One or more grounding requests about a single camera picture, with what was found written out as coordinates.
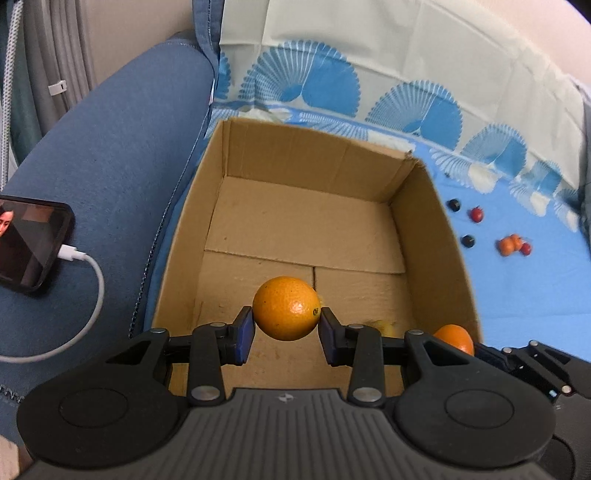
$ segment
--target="white cable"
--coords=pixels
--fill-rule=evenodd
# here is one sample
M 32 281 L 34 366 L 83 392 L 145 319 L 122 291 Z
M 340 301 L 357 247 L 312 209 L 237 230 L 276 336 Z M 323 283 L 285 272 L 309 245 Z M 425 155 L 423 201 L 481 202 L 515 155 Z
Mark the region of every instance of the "white cable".
M 4 81 L 2 83 L 2 151 L 0 157 L 0 192 L 8 181 L 8 152 L 10 150 L 10 117 L 12 111 L 12 78 L 14 77 L 14 58 L 17 56 L 18 30 L 21 27 L 23 0 L 12 7 L 12 18 L 8 30 L 6 60 L 4 62 Z
M 72 345 L 77 343 L 84 335 L 88 333 L 88 331 L 92 328 L 95 324 L 96 319 L 99 317 L 100 310 L 103 307 L 103 299 L 105 298 L 105 278 L 103 277 L 103 272 L 101 272 L 99 264 L 96 260 L 89 255 L 86 255 L 84 252 L 79 252 L 75 247 L 71 247 L 70 245 L 62 245 L 60 248 L 60 252 L 58 253 L 58 258 L 62 260 L 83 260 L 88 262 L 92 268 L 95 269 L 96 279 L 99 282 L 99 294 L 96 299 L 96 306 L 90 319 L 84 325 L 84 328 L 78 332 L 78 334 L 73 337 L 71 340 L 68 340 L 63 345 L 54 348 L 45 353 L 40 353 L 39 355 L 31 355 L 31 356 L 3 356 L 0 355 L 0 362 L 8 363 L 8 364 L 30 364 L 33 362 L 40 362 L 41 360 L 46 360 L 52 356 L 57 355 L 58 353 L 62 353 L 64 350 L 69 349 Z

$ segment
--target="white clip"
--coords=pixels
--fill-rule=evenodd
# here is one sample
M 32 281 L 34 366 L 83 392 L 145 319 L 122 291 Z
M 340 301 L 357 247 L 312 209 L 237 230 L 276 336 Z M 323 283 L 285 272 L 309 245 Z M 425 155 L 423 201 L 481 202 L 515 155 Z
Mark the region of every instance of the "white clip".
M 59 82 L 50 85 L 48 88 L 49 95 L 53 97 L 55 95 L 59 95 L 60 93 L 64 93 L 68 89 L 68 85 L 65 80 L 60 80 Z

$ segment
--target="phone screen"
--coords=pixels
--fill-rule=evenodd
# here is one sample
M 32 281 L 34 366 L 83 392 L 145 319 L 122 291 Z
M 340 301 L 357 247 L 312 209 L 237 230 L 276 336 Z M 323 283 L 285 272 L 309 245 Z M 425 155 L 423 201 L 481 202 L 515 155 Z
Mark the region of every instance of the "phone screen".
M 39 287 L 72 217 L 62 203 L 0 196 L 0 280 L 20 290 Z

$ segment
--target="small orange fruit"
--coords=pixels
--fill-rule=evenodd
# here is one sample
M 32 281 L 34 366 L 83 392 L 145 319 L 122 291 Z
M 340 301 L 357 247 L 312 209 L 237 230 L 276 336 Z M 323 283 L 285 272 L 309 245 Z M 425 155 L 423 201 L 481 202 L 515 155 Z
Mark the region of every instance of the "small orange fruit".
M 459 325 L 444 325 L 433 336 L 468 355 L 474 355 L 474 342 L 466 329 Z
M 503 240 L 499 240 L 496 243 L 496 246 L 498 247 L 499 252 L 501 252 L 501 255 L 503 255 L 503 257 L 508 257 L 515 251 L 515 245 L 513 244 L 513 240 L 508 236 L 506 236 Z
M 521 239 L 521 237 L 514 233 L 513 235 L 509 236 L 509 238 L 513 242 L 513 247 L 515 251 L 518 252 L 519 250 L 521 250 L 521 247 L 523 247 L 523 240 Z
M 320 319 L 320 300 L 305 281 L 293 277 L 267 280 L 252 300 L 252 315 L 259 328 L 275 340 L 298 340 Z

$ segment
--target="blueberry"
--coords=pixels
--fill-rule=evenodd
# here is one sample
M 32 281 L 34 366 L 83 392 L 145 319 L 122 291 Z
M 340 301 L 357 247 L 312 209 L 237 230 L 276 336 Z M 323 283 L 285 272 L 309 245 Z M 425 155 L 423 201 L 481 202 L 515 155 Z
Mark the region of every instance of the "blueberry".
M 447 202 L 447 206 L 452 212 L 457 212 L 462 207 L 462 204 L 458 199 L 451 199 Z
M 466 248 L 472 248 L 476 243 L 476 239 L 472 235 L 464 235 L 462 237 L 462 245 Z

